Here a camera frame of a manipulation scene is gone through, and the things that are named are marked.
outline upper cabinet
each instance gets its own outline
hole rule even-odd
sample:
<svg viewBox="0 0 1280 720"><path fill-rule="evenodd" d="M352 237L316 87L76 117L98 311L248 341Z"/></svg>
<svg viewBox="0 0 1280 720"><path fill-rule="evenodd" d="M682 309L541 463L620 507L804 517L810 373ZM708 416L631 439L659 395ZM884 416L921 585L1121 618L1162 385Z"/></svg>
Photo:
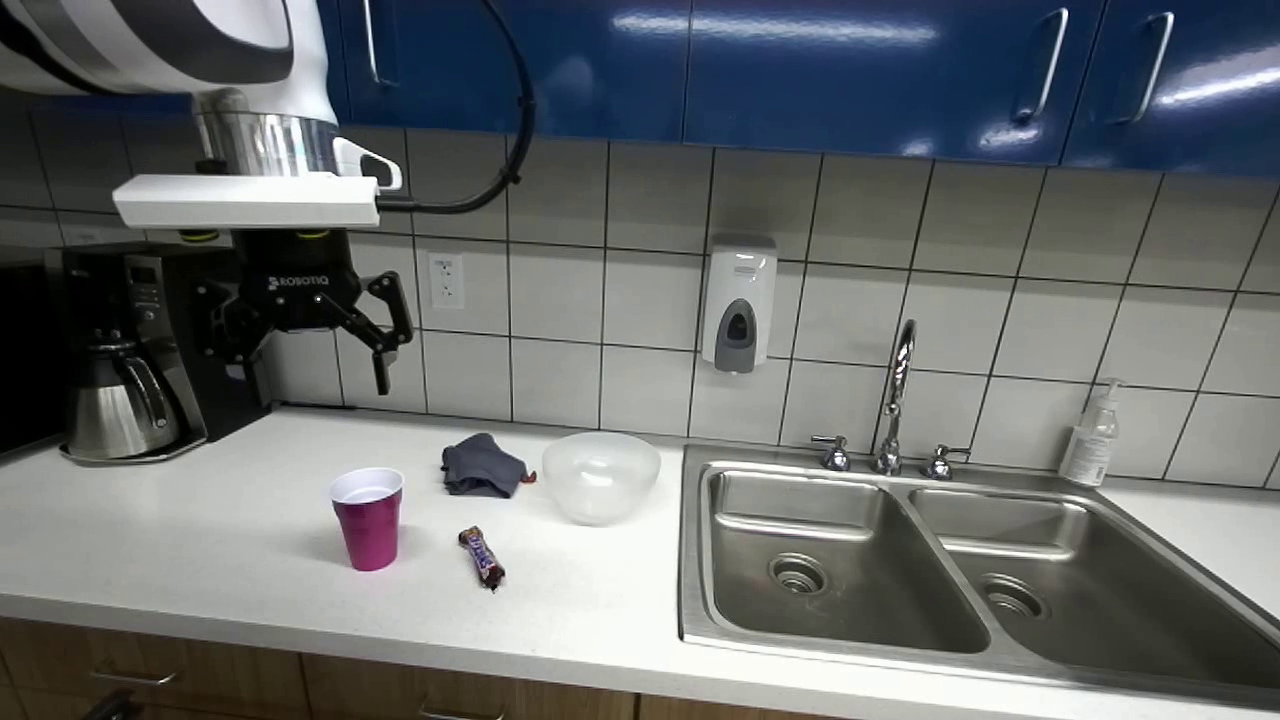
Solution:
<svg viewBox="0 0 1280 720"><path fill-rule="evenodd" d="M691 3L688 141L1059 160L1101 0Z"/></svg>
<svg viewBox="0 0 1280 720"><path fill-rule="evenodd" d="M1280 3L1110 0L1068 166L1280 175Z"/></svg>
<svg viewBox="0 0 1280 720"><path fill-rule="evenodd" d="M494 0L534 86L541 131L679 141L679 0ZM348 119L515 128L515 67L479 0L348 0Z"/></svg>

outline robotic manipulator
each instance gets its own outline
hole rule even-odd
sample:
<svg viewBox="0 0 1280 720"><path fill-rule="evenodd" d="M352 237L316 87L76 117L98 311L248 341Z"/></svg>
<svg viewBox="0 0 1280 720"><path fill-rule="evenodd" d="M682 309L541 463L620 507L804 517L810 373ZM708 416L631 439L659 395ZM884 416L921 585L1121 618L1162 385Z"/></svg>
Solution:
<svg viewBox="0 0 1280 720"><path fill-rule="evenodd" d="M253 360L271 332L348 329L377 390L413 341L398 276L358 280L348 232L380 224L398 168L343 137L326 103L316 0L0 0L0 86L40 95L191 95L205 160L111 191L133 229L226 229L241 284L206 311L215 356ZM354 300L388 303L392 329Z"/></svg>

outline coffee pot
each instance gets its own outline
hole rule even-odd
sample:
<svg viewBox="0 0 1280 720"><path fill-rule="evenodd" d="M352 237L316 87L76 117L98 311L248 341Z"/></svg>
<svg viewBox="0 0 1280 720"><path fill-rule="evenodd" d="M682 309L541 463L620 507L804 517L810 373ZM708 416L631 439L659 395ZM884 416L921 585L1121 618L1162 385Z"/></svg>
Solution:
<svg viewBox="0 0 1280 720"><path fill-rule="evenodd" d="M78 463L133 460L180 439L180 416L133 341L84 344L70 390L69 458Z"/></svg>

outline faucet handle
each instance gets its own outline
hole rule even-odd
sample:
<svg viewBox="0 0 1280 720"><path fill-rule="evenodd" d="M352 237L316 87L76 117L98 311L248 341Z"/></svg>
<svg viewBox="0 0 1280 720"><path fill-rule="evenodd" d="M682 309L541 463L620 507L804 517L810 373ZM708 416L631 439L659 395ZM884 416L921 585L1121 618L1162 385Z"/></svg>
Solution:
<svg viewBox="0 0 1280 720"><path fill-rule="evenodd" d="M957 463L968 463L968 458L970 458L968 448L934 444L923 475L947 479Z"/></svg>
<svg viewBox="0 0 1280 720"><path fill-rule="evenodd" d="M822 452L821 458L822 469L832 469L832 471L847 471L851 469L845 438L810 438L806 444Z"/></svg>

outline electrical outlet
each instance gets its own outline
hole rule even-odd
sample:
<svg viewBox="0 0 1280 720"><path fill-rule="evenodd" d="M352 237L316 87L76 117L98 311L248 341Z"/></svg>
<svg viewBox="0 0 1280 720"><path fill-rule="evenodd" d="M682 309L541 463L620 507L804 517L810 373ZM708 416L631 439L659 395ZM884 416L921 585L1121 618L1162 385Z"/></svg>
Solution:
<svg viewBox="0 0 1280 720"><path fill-rule="evenodd" d="M460 311L466 303L466 265L462 257L426 257L433 309Z"/></svg>

